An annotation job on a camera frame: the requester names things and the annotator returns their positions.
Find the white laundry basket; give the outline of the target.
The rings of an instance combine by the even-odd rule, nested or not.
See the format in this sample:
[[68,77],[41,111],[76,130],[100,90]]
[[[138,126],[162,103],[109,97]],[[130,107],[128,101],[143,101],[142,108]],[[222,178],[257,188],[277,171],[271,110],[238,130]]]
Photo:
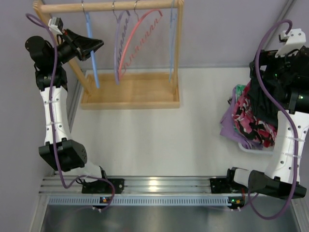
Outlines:
[[240,150],[247,152],[247,153],[252,153],[252,154],[259,154],[259,155],[273,155],[273,150],[259,150],[259,149],[254,149],[254,148],[245,148],[242,143],[238,143]]

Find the pink plastic hanger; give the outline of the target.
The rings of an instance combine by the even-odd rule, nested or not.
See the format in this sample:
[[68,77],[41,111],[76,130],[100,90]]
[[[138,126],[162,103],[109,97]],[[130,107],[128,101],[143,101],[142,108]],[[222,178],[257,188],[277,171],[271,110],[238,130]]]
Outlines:
[[[154,15],[154,20],[149,24],[149,27],[142,33],[141,36],[137,36],[138,32],[141,32],[141,26],[146,22],[146,19]],[[163,17],[161,9],[151,9],[146,11],[137,21],[134,28],[132,29],[126,45],[123,49],[121,59],[119,61],[118,76],[119,80],[123,78],[127,69],[131,66],[136,56],[140,53],[140,50],[144,47],[144,44],[148,41],[156,26]]]

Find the aluminium mounting rail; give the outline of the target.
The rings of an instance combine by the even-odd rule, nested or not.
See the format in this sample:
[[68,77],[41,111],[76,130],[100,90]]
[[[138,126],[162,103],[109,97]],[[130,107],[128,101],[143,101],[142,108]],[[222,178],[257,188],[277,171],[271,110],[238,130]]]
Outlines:
[[[176,193],[201,193],[212,194],[210,187],[211,178],[208,176],[169,176],[169,177],[112,177],[125,180],[124,190],[121,194],[176,194]],[[247,193],[247,188],[236,183],[230,183],[232,193],[222,194],[241,194]],[[76,182],[70,188],[64,188],[58,175],[45,177],[41,183],[40,194],[81,194],[82,185]]]

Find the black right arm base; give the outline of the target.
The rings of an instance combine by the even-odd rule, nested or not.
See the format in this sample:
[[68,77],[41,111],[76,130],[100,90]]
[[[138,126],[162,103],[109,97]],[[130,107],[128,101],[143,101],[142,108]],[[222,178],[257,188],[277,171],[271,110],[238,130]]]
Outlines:
[[226,178],[211,178],[210,187],[212,194],[232,193],[231,185]]

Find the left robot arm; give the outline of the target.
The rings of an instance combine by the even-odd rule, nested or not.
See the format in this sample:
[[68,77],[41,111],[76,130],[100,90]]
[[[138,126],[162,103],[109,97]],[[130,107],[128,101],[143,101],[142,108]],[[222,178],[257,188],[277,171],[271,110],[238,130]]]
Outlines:
[[39,147],[40,157],[59,173],[76,170],[86,182],[106,177],[104,170],[88,161],[85,147],[73,140],[67,118],[67,75],[62,67],[72,58],[81,61],[101,48],[100,39],[87,38],[65,29],[57,35],[60,44],[51,45],[40,36],[32,36],[25,48],[34,61],[36,85],[45,110],[46,136]]

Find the wooden clothes rack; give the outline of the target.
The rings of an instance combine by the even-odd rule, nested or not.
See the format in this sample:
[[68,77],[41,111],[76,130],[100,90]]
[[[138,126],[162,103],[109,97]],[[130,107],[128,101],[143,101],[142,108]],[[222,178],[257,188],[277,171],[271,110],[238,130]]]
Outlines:
[[[123,10],[128,10],[131,14],[124,47],[127,39],[139,18],[151,9],[170,9],[172,0],[150,0],[150,1],[121,1],[115,2],[115,12],[119,14]],[[97,89],[94,75],[83,74],[79,65],[78,58],[73,58],[67,62],[77,75],[78,80],[84,87],[84,93],[81,100],[81,107],[85,110],[101,109],[157,109],[157,108],[178,108],[180,106],[179,88],[178,88],[178,65],[179,51],[182,31],[183,18],[182,0],[175,0],[174,9],[177,9],[177,19],[175,20],[175,42],[174,42],[174,62],[172,69],[172,78],[169,82],[169,71],[167,72],[136,72],[131,73],[127,70],[120,84],[117,85],[114,80],[113,71],[111,73],[98,73],[100,88]],[[36,15],[28,15],[28,18],[38,26],[46,28],[50,34],[51,45],[59,44],[57,35],[54,35],[48,27],[48,22],[52,18],[51,13],[70,13],[83,12],[82,4],[54,4],[45,5],[40,0],[33,2],[33,8]],[[84,3],[86,12],[112,12],[112,2]],[[141,36],[154,20],[154,15],[146,19],[141,26]],[[158,32],[163,24],[163,17],[156,26],[150,38]]]

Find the pink camouflage garment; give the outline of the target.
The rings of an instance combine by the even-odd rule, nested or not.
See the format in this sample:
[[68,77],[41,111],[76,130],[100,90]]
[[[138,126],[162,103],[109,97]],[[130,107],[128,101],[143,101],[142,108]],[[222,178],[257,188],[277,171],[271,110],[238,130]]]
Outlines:
[[236,98],[232,111],[234,129],[250,141],[259,143],[262,147],[275,145],[277,128],[253,115],[251,101],[247,96],[250,85],[247,84],[242,95]]

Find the purple garment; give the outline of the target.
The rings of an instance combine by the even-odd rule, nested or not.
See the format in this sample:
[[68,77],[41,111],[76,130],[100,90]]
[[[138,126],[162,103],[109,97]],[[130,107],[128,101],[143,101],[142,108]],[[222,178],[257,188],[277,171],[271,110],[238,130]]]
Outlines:
[[232,119],[232,111],[236,104],[236,87],[232,90],[232,97],[229,102],[229,107],[227,111],[224,113],[220,120],[220,124],[222,126],[220,135],[226,137],[238,144],[242,145],[245,149],[259,149],[261,150],[263,147],[261,144],[253,142],[242,136],[234,129],[234,120]]

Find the blue plastic hanger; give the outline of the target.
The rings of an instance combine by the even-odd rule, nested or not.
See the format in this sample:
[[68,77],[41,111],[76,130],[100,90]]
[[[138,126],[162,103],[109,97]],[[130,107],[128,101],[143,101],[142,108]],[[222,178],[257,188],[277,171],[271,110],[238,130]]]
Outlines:
[[[83,0],[81,1],[81,4],[82,4],[83,13],[84,13],[84,16],[85,16],[85,19],[86,19],[87,35],[88,35],[89,38],[92,38],[93,34],[92,34],[90,14],[85,11],[85,9],[84,9],[84,1]],[[93,75],[94,75],[96,87],[97,87],[97,89],[99,89],[100,88],[100,83],[99,83],[99,79],[98,79],[98,71],[97,71],[97,63],[96,63],[95,52],[91,51],[90,55],[91,55],[91,62],[92,62],[92,67],[93,67]]]

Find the black trousers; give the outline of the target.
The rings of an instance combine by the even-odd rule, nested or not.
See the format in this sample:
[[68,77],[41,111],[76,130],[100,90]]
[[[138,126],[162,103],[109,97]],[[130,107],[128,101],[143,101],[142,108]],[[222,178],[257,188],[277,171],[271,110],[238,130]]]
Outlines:
[[[276,50],[262,50],[259,58],[259,66],[266,66],[266,69],[260,71],[264,86],[269,94],[277,102],[284,105],[287,102],[287,88],[291,83],[289,80],[288,62],[284,58],[275,58]],[[255,71],[255,61],[252,61],[250,67],[250,90],[247,93],[251,101],[253,115],[273,126],[278,126],[278,108],[266,96],[260,87]]]

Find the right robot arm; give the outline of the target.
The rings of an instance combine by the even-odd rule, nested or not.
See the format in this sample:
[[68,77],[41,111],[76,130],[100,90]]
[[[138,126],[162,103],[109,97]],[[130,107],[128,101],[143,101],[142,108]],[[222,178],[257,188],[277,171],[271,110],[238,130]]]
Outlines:
[[279,199],[305,197],[300,185],[298,166],[306,135],[309,133],[309,49],[305,46],[285,55],[262,51],[258,59],[267,92],[261,97],[277,107],[278,130],[272,159],[264,172],[233,167],[228,170],[230,182]]

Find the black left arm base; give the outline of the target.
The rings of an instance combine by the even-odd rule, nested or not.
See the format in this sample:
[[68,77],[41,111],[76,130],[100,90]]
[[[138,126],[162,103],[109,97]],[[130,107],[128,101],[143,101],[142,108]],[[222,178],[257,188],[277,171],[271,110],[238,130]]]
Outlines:
[[[122,178],[112,178],[108,179],[109,182],[115,188],[115,194],[121,194],[124,190],[125,180]],[[93,182],[85,182],[84,180],[79,179],[78,184],[82,185],[82,193],[84,194],[111,194],[112,186],[104,181],[95,180]]]

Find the green garment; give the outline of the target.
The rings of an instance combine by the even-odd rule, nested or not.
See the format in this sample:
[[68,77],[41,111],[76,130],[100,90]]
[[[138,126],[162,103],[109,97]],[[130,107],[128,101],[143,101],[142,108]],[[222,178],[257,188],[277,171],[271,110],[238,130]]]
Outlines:
[[242,95],[245,87],[246,87],[246,85],[236,85],[236,87],[235,87],[236,98],[239,98]]

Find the purple plastic hanger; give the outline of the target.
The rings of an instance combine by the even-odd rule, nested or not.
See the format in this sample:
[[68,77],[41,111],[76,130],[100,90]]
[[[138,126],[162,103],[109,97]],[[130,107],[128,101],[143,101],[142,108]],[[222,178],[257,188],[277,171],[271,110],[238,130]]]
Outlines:
[[115,31],[115,40],[114,40],[114,49],[113,49],[113,74],[114,80],[117,85],[120,84],[120,74],[119,67],[120,61],[123,54],[124,42],[126,38],[126,33],[128,29],[128,24],[130,21],[130,12],[128,10],[123,10],[119,15],[115,13],[115,1],[112,2],[112,12],[116,17],[116,31]]

